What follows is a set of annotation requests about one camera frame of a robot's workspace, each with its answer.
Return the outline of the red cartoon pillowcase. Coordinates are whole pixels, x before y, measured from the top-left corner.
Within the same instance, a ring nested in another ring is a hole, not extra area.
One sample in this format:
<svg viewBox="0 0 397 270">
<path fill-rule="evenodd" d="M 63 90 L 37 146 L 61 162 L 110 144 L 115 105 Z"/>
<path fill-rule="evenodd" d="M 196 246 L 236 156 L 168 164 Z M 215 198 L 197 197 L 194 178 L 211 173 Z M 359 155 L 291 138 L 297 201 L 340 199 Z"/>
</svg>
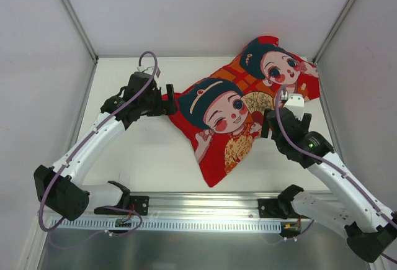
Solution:
<svg viewBox="0 0 397 270">
<path fill-rule="evenodd" d="M 320 96 L 315 65 L 280 47 L 277 37 L 260 36 L 231 63 L 175 95 L 178 111 L 169 119 L 190 140 L 208 187 L 251 151 L 281 86 L 305 101 Z"/>
</svg>

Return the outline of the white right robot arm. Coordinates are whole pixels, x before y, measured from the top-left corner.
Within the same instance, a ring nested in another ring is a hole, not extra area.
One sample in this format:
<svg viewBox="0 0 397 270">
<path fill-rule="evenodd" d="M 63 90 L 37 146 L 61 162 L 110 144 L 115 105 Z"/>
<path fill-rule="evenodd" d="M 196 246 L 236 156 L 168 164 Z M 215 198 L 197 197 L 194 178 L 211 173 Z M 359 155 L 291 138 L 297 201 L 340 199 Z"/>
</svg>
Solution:
<svg viewBox="0 0 397 270">
<path fill-rule="evenodd" d="M 308 217 L 345 239 L 359 258 L 373 263 L 396 240 L 396 212 L 357 180 L 320 133 L 308 130 L 310 122 L 311 114 L 298 119 L 286 107 L 266 109 L 261 135 L 322 181 L 343 207 L 338 209 L 292 184 L 271 204 L 259 203 L 259 209 L 283 219 Z"/>
</svg>

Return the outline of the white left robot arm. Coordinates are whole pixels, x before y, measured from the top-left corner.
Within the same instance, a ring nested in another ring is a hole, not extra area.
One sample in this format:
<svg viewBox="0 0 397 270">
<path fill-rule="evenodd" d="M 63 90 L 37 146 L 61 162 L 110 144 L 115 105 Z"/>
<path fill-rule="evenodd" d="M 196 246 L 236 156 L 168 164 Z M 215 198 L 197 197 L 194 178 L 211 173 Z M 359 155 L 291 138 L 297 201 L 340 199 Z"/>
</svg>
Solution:
<svg viewBox="0 0 397 270">
<path fill-rule="evenodd" d="M 161 92 L 154 78 L 135 72 L 118 94 L 108 98 L 84 136 L 50 167 L 40 165 L 33 178 L 41 204 L 69 221 L 86 211 L 123 214 L 130 206 L 130 190 L 116 181 L 84 185 L 85 177 L 102 152 L 140 117 L 174 115 L 174 86 Z"/>
</svg>

